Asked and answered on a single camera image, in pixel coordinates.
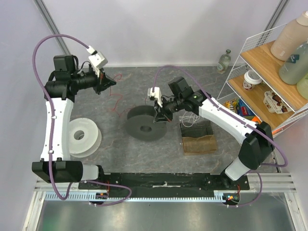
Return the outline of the dark grey cable spool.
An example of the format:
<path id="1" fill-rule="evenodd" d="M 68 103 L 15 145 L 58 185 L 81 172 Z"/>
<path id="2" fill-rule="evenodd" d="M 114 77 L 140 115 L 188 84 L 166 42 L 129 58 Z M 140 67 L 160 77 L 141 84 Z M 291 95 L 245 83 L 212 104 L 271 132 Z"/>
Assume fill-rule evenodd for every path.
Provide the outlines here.
<path id="1" fill-rule="evenodd" d="M 154 122 L 155 109 L 150 105 L 132 108 L 124 124 L 128 135 L 141 141 L 157 141 L 167 133 L 165 122 Z"/>

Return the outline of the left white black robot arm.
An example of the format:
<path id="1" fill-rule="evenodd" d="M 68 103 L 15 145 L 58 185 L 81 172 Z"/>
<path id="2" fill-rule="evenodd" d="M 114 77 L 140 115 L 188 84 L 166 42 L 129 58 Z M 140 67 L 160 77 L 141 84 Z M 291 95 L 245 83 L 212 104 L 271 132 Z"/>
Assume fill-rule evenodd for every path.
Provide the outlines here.
<path id="1" fill-rule="evenodd" d="M 32 163 L 32 172 L 47 183 L 70 183 L 89 180 L 95 189 L 105 185 L 103 168 L 100 165 L 84 165 L 72 161 L 69 152 L 69 122 L 79 90 L 93 88 L 95 93 L 116 84 L 104 72 L 107 59 L 94 52 L 89 56 L 89 70 L 77 69 L 78 58 L 74 55 L 57 55 L 53 58 L 55 70 L 44 86 L 47 125 L 43 151 L 38 162 Z"/>

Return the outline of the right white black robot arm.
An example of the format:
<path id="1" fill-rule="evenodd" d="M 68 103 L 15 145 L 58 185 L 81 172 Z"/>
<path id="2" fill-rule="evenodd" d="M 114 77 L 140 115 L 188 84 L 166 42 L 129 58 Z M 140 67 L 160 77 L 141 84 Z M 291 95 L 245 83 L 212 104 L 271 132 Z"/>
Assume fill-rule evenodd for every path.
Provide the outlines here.
<path id="1" fill-rule="evenodd" d="M 245 119 L 201 90 L 193 91 L 183 77 L 173 79 L 168 86 L 173 93 L 170 99 L 161 94 L 159 87 L 148 89 L 147 95 L 154 101 L 155 122 L 170 122 L 174 113 L 185 110 L 215 123 L 241 145 L 238 157 L 222 172 L 223 188 L 232 189 L 242 175 L 256 170 L 273 152 L 271 127 L 266 122 Z"/>

